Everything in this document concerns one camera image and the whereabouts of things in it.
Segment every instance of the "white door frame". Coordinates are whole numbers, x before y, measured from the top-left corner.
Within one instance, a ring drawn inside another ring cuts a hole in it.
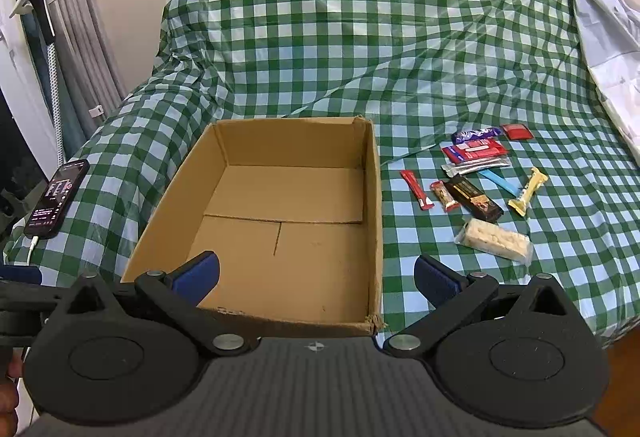
[[[0,0],[0,90],[33,157],[50,179],[58,167],[56,137],[22,21],[19,16],[9,19],[14,4],[15,0]]]

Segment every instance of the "blue wrapper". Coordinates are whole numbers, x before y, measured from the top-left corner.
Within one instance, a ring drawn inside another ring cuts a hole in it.
[[[480,128],[479,130],[462,130],[451,134],[451,143],[460,144],[465,141],[488,140],[502,135],[502,129],[498,127]]]

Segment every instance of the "checkered tablecloth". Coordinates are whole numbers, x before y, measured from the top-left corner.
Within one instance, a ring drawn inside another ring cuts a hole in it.
[[[640,312],[640,176],[600,106],[580,56],[572,0],[168,0],[158,60],[78,153],[91,163],[61,232],[33,261],[46,283],[83,267],[117,279],[172,176],[220,118],[361,114],[382,162],[383,315],[389,331],[420,318],[420,253],[468,273],[526,283],[554,274],[607,338]],[[527,218],[484,178],[499,225],[535,245],[530,268],[455,245],[468,214],[420,211],[398,170],[425,188],[442,178],[440,146],[459,129],[524,123],[505,142],[517,186],[532,165],[550,177]],[[5,252],[25,261],[18,227]]]

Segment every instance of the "open cardboard box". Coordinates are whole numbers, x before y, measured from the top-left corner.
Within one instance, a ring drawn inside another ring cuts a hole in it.
[[[373,124],[223,120],[180,166],[123,281],[210,249],[200,303],[251,335],[342,337],[380,328],[382,217]]]

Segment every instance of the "black smartphone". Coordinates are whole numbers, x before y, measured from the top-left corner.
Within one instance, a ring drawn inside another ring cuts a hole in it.
[[[47,189],[31,212],[24,227],[25,235],[48,239],[58,232],[65,210],[76,195],[87,170],[89,170],[89,162],[86,159],[67,162],[56,170]]]

